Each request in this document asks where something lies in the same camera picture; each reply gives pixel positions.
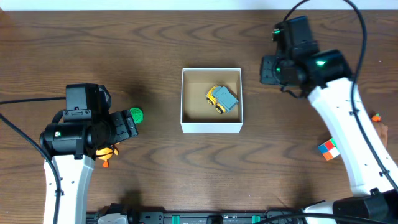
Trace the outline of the yellow grey toy truck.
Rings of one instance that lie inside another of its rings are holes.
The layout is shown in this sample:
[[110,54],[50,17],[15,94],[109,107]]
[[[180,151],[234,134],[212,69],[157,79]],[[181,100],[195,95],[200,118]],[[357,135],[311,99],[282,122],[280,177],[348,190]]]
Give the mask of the yellow grey toy truck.
[[219,114],[229,113],[238,103],[238,99],[225,86],[215,85],[206,94],[206,100],[214,105]]

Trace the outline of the colourful puzzle cube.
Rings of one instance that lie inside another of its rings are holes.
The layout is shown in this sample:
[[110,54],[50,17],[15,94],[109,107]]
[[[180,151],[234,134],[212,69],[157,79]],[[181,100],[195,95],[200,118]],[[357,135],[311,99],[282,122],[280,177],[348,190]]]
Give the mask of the colourful puzzle cube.
[[333,138],[319,145],[318,150],[327,161],[332,160],[340,155],[340,152]]

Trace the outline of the brown plush bear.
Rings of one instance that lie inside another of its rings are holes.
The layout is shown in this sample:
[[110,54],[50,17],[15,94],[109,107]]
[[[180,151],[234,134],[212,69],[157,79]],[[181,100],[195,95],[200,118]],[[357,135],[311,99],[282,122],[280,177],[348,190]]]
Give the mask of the brown plush bear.
[[388,126],[381,122],[381,116],[378,113],[371,117],[371,121],[384,147],[387,147]]

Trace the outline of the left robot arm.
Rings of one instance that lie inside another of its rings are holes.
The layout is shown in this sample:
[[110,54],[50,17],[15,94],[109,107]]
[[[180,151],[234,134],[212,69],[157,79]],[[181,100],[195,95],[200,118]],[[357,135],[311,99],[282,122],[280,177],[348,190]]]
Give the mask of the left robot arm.
[[110,113],[110,107],[105,86],[67,85],[66,108],[40,135],[40,145],[50,156],[44,163],[44,223],[85,223],[96,152],[138,135],[131,112]]

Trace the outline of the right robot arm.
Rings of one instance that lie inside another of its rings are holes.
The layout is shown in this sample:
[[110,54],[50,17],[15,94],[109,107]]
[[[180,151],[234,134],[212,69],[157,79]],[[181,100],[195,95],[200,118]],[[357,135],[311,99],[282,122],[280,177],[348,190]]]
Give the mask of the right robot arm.
[[284,92],[300,88],[300,96],[325,122],[353,193],[307,206],[295,218],[304,223],[396,223],[397,165],[364,108],[343,54],[320,51],[305,16],[276,24],[272,38],[277,51],[263,57],[261,83]]

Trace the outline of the green round disc toy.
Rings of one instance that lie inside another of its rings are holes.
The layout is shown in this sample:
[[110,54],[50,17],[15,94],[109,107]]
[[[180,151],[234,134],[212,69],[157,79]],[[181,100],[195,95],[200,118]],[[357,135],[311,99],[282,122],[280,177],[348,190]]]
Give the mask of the green round disc toy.
[[131,116],[136,124],[141,124],[144,120],[144,113],[138,107],[133,107],[130,109]]

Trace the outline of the orange blue duck toy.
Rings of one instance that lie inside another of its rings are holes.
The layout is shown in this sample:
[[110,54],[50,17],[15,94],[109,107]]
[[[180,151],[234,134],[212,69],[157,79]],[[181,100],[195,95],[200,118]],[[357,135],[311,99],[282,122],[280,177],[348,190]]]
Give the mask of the orange blue duck toy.
[[106,148],[96,150],[96,158],[103,161],[103,167],[109,167],[109,160],[113,156],[117,156],[119,154],[119,149],[116,147],[118,143],[112,144]]

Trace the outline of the white cardboard box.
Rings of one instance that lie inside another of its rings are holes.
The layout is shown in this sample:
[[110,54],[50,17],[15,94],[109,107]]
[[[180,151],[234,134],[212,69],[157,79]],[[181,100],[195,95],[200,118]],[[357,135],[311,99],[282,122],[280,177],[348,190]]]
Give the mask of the white cardboard box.
[[[207,102],[215,85],[226,87],[238,104],[220,114]],[[240,68],[184,68],[182,70],[180,124],[183,133],[238,134],[243,126],[243,91]]]

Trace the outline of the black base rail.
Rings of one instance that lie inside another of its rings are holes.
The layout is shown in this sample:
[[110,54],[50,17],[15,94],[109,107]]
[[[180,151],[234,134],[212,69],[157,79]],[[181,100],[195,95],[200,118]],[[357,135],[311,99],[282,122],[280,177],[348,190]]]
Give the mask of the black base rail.
[[279,215],[296,214],[289,208],[272,208],[266,211],[212,211],[212,212],[167,212],[162,208],[135,210],[122,204],[111,204],[98,212],[86,214],[87,224],[253,224]]

